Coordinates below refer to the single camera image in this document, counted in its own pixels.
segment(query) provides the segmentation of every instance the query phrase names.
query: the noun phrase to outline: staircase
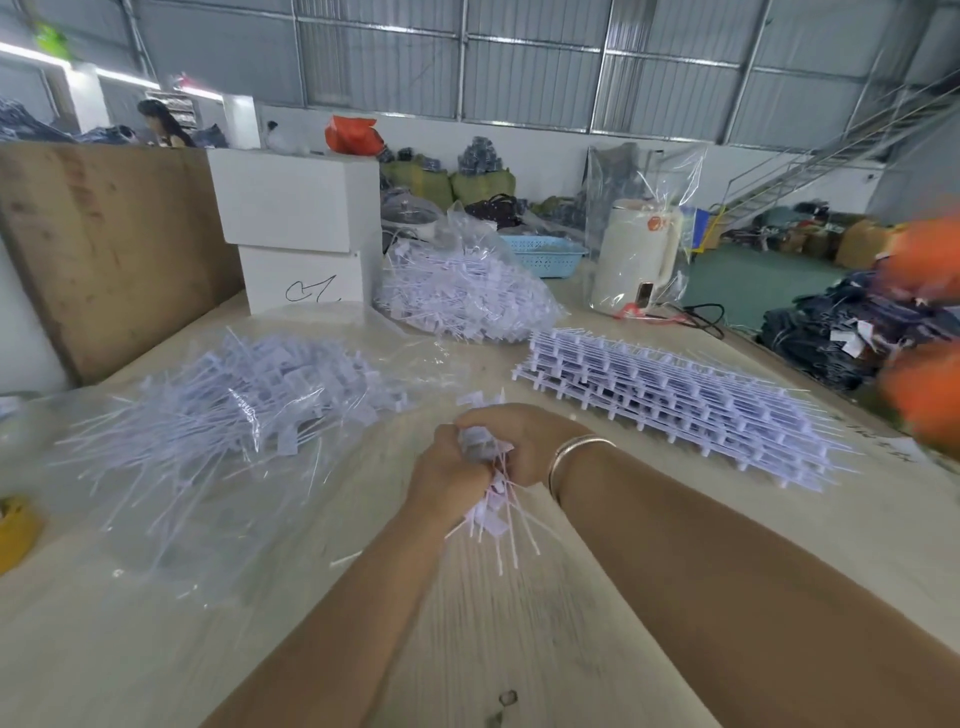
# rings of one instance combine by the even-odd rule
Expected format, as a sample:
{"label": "staircase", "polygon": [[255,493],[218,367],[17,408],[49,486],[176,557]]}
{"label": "staircase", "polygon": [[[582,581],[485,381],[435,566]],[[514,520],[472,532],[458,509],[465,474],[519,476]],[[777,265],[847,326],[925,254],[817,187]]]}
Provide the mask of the staircase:
{"label": "staircase", "polygon": [[[960,108],[960,88],[955,86],[960,86],[960,70],[920,90],[910,90],[907,86],[896,88],[873,101],[873,105],[883,105],[880,111],[858,122],[822,149],[801,155],[784,153],[737,175],[727,185],[716,225],[722,230],[733,223],[752,219],[775,205],[784,195],[827,172],[875,157],[909,135],[950,115]],[[757,172],[760,167],[777,160],[780,164],[768,172]],[[734,188],[737,181],[747,176],[752,178],[749,183]]]}

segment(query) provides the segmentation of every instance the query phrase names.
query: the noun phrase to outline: blue plastic basket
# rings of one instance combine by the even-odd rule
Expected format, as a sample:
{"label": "blue plastic basket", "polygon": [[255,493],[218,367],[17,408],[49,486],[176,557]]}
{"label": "blue plastic basket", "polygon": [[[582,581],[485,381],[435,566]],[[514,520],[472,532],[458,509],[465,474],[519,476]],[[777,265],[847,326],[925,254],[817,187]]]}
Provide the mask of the blue plastic basket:
{"label": "blue plastic basket", "polygon": [[504,235],[523,267],[542,279],[565,279],[573,275],[587,249],[552,235]]}

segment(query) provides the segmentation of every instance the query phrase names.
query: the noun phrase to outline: dark hair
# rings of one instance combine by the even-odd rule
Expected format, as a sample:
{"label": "dark hair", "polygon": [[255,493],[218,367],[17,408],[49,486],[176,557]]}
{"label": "dark hair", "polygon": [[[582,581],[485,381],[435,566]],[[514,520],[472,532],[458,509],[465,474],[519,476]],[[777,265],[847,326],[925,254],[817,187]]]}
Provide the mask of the dark hair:
{"label": "dark hair", "polygon": [[163,133],[168,137],[176,136],[188,147],[197,146],[193,143],[190,135],[183,130],[180,122],[177,121],[174,115],[170,113],[170,110],[163,105],[163,102],[157,99],[144,99],[136,105],[136,110],[148,118],[157,119],[160,122],[160,127],[163,128]]}

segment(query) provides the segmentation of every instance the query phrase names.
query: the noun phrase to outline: fluorescent light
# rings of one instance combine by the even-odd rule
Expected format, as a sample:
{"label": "fluorescent light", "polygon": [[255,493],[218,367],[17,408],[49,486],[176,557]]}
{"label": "fluorescent light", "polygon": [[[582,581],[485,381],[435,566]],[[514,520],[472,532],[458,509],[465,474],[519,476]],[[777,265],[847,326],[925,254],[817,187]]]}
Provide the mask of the fluorescent light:
{"label": "fluorescent light", "polygon": [[119,73],[117,71],[107,71],[105,68],[97,68],[97,75],[102,79],[119,81],[121,84],[142,85],[144,88],[151,88],[154,91],[160,90],[160,84],[141,79],[139,76],[131,76],[129,73]]}
{"label": "fluorescent light", "polygon": [[196,88],[191,85],[182,85],[180,87],[180,92],[188,93],[191,96],[199,96],[202,99],[209,99],[210,101],[219,101],[221,104],[224,102],[223,94],[215,93],[214,91],[207,91],[203,88]]}
{"label": "fluorescent light", "polygon": [[31,48],[21,48],[18,45],[10,45],[9,43],[0,43],[0,53],[18,56],[19,58],[27,59],[28,61],[39,61],[40,63],[58,65],[60,68],[70,67],[70,61],[65,61],[64,59],[59,59],[55,56],[48,56],[45,53],[40,53],[39,51],[35,51]]}

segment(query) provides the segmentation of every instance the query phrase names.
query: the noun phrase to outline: green sack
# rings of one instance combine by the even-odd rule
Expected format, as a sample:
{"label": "green sack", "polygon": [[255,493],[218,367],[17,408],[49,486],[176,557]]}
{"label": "green sack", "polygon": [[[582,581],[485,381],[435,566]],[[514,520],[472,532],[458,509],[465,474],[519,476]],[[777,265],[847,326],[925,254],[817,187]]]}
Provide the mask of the green sack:
{"label": "green sack", "polygon": [[493,195],[514,195],[516,191],[516,177],[510,174],[509,169],[499,172],[488,172],[485,175],[462,175],[457,172],[450,177],[453,184],[453,195],[466,205],[489,200]]}
{"label": "green sack", "polygon": [[416,197],[429,200],[444,212],[453,205],[450,177],[446,172],[427,172],[416,158],[381,164],[380,171],[394,187],[406,187]]}

